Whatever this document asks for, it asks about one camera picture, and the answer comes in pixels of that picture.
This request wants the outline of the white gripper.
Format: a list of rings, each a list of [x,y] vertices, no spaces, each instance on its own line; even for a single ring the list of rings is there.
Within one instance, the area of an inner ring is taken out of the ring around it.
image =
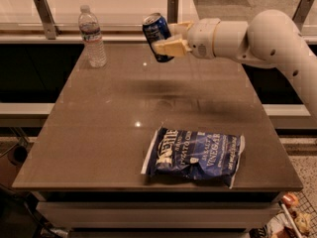
[[[152,48],[162,56],[180,58],[191,52],[198,59],[211,60],[215,57],[213,41],[219,23],[219,18],[206,18],[194,24],[192,21],[168,24],[173,36],[187,37],[188,42],[184,39],[160,40],[153,42]]]

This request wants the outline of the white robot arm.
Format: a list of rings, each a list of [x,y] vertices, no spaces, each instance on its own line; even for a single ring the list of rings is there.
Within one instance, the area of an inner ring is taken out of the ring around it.
[[[159,55],[224,58],[260,68],[277,68],[312,117],[317,117],[317,58],[295,23],[278,10],[266,10],[250,22],[206,18],[169,26],[171,36],[155,41]]]

